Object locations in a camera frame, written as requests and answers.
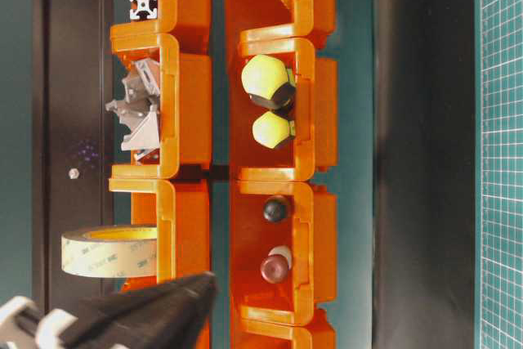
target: grid lines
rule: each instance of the grid lines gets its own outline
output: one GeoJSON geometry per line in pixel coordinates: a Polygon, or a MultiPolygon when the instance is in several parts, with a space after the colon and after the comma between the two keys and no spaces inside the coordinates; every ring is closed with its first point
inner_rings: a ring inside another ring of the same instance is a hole
{"type": "Polygon", "coordinates": [[[523,349],[523,0],[480,14],[480,348],[523,349]]]}

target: plastic bin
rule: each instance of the plastic bin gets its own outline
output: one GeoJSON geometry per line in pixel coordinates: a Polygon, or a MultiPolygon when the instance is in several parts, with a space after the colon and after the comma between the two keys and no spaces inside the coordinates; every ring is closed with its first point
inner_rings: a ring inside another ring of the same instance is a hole
{"type": "Polygon", "coordinates": [[[336,0],[226,0],[228,48],[238,41],[307,37],[322,48],[336,24],[336,0]]]}
{"type": "MultiPolygon", "coordinates": [[[[129,279],[123,290],[141,289],[211,270],[209,193],[206,181],[109,179],[113,192],[132,193],[132,224],[158,227],[157,276],[129,279]]],[[[207,324],[198,349],[209,348],[207,324]]]]}
{"type": "Polygon", "coordinates": [[[336,297],[335,195],[299,182],[232,181],[230,188],[231,309],[247,320],[309,324],[316,304],[336,297]],[[293,215],[277,224],[263,217],[272,195],[293,200],[293,215]],[[291,248],[293,268],[284,282],[269,284],[260,264],[279,245],[291,248]]]}
{"type": "Polygon", "coordinates": [[[158,0],[158,18],[114,25],[111,39],[141,34],[170,33],[180,41],[181,50],[207,53],[212,0],[158,0]]]}
{"type": "Polygon", "coordinates": [[[316,310],[306,327],[291,327],[256,320],[239,320],[233,312],[233,349],[335,349],[336,333],[324,310],[316,310]]]}
{"type": "Polygon", "coordinates": [[[114,178],[163,178],[181,165],[208,169],[212,160],[212,65],[208,56],[180,53],[170,34],[114,38],[113,53],[129,68],[152,57],[160,62],[159,158],[113,165],[114,178]]]}
{"type": "Polygon", "coordinates": [[[316,58],[312,43],[304,38],[242,43],[229,70],[231,176],[252,181],[307,181],[316,169],[337,164],[337,63],[316,58]],[[297,93],[292,117],[296,137],[271,150],[253,138],[254,121],[266,112],[244,91],[241,72],[255,55],[280,58],[292,66],[297,93]]]}

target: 3m tape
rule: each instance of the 3m tape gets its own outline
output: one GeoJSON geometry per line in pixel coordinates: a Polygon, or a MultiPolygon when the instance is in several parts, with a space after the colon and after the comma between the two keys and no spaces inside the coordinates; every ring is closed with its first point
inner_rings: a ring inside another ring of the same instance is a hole
{"type": "Polygon", "coordinates": [[[155,226],[102,226],[62,235],[62,270],[94,278],[156,275],[155,226]]]}

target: black knob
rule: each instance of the black knob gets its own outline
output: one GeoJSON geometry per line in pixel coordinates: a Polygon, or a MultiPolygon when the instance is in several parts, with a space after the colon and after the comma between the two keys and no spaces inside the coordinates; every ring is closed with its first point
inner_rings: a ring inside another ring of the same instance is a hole
{"type": "Polygon", "coordinates": [[[283,221],[291,214],[291,204],[282,195],[271,196],[263,208],[263,217],[269,222],[283,221]]]}

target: bolt head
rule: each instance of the bolt head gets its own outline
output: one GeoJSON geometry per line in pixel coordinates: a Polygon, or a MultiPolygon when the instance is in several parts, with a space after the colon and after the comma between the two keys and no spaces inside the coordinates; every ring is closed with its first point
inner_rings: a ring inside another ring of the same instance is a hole
{"type": "Polygon", "coordinates": [[[71,168],[69,170],[69,179],[76,180],[80,177],[80,171],[77,168],[71,168]]]}

